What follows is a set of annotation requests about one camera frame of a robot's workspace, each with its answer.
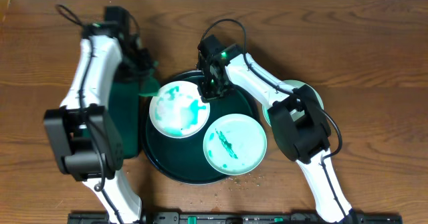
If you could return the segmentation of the green sponge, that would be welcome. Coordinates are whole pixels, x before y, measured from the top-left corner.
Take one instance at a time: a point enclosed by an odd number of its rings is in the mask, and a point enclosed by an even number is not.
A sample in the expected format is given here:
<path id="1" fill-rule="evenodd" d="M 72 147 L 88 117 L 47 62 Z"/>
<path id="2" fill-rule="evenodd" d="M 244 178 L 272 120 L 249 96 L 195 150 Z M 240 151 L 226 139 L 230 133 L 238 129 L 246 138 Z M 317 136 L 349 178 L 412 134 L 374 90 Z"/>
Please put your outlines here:
<path id="1" fill-rule="evenodd" d="M 158 61 L 154 61 L 150 69 L 139 78 L 139 96 L 153 97 L 158 94 L 161 85 L 154 76 L 157 67 Z"/>

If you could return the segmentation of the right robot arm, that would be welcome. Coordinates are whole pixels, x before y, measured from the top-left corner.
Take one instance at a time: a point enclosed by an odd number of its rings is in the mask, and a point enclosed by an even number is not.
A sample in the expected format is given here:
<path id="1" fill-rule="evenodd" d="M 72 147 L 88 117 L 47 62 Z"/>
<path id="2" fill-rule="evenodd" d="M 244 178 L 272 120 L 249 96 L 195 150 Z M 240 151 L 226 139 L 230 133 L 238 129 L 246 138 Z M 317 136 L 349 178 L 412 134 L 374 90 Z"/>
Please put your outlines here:
<path id="1" fill-rule="evenodd" d="M 334 152 L 329 137 L 339 129 L 315 91 L 307 84 L 285 83 L 263 69 L 245 47 L 225 47 L 214 35 L 204 37 L 197 49 L 197 69 L 205 77 L 199 83 L 202 100 L 222 98 L 235 87 L 252 95 L 268 110 L 278 148 L 304 173 L 317 214 L 328 223 L 358 223 L 330 160 Z"/>

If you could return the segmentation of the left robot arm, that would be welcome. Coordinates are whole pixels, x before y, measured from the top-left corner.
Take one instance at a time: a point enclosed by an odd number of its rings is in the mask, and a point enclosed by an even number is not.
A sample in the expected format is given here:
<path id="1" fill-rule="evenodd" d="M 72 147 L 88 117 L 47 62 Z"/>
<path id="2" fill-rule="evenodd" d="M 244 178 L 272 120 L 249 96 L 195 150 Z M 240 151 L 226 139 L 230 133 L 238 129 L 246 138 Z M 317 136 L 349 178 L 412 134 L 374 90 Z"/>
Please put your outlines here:
<path id="1" fill-rule="evenodd" d="M 104 212 L 72 212 L 69 223 L 145 223 L 142 199 L 123 171 L 139 155 L 140 97 L 158 90 L 155 61 L 140 27 L 123 7 L 107 6 L 100 22 L 84 23 L 64 5 L 56 11 L 81 29 L 80 59 L 61 104 L 43 125 L 60 172 L 83 183 Z"/>

